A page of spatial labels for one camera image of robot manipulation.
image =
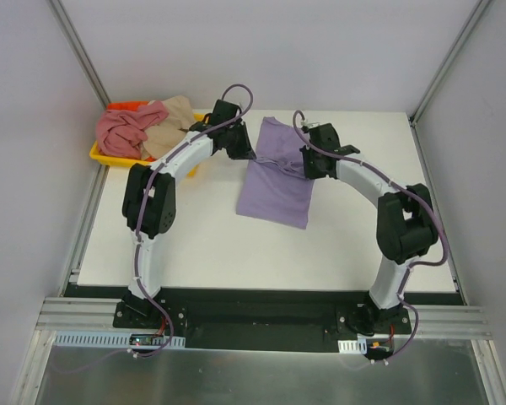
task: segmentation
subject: white table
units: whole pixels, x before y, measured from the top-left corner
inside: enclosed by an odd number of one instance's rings
[[[256,144],[262,117],[290,124],[292,111],[250,111]],[[309,111],[310,122],[331,122],[343,145],[351,143],[396,180],[425,182],[403,113]],[[317,180],[307,230],[236,215],[247,162],[225,152],[205,160],[178,186],[176,220],[162,262],[166,287],[367,290],[379,267],[376,210],[350,186]],[[121,205],[127,169],[111,167],[95,217],[78,284],[128,285],[133,244]],[[426,258],[436,260],[441,246]],[[417,267],[407,291],[455,291],[449,266]]]

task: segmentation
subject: gray floor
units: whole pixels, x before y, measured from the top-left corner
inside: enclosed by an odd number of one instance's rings
[[[53,348],[73,369],[109,349]],[[38,404],[487,404],[468,342],[416,341],[390,365],[361,356],[167,350],[120,353],[83,372],[47,366]]]

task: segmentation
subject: white wall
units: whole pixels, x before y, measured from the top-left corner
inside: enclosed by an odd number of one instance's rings
[[[114,101],[234,82],[256,108],[406,111],[476,0],[63,0]]]
[[[463,288],[486,308],[506,373],[506,0],[478,26],[418,136]]]
[[[46,2],[0,1],[0,404],[61,281],[100,112]]]

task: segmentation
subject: pink cloth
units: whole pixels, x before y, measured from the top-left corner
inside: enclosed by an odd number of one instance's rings
[[[169,112],[161,101],[141,105],[137,111],[108,110],[95,126],[95,138],[102,154],[141,159],[144,130],[163,121]]]

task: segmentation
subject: yellow basket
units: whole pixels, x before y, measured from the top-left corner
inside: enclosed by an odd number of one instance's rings
[[[195,114],[195,119],[197,121],[202,121],[204,118],[204,114]],[[147,160],[137,160],[137,159],[128,159],[128,158],[116,158],[114,156],[105,156],[104,154],[100,154],[98,150],[98,141],[94,142],[92,145],[92,149],[90,149],[89,153],[90,158],[93,160],[97,160],[102,165],[108,166],[120,166],[120,167],[132,167],[134,164],[139,163],[140,165],[149,165],[152,162],[148,162]],[[195,166],[192,171],[190,171],[187,175],[189,177],[194,176],[196,173],[196,169],[199,166]]]

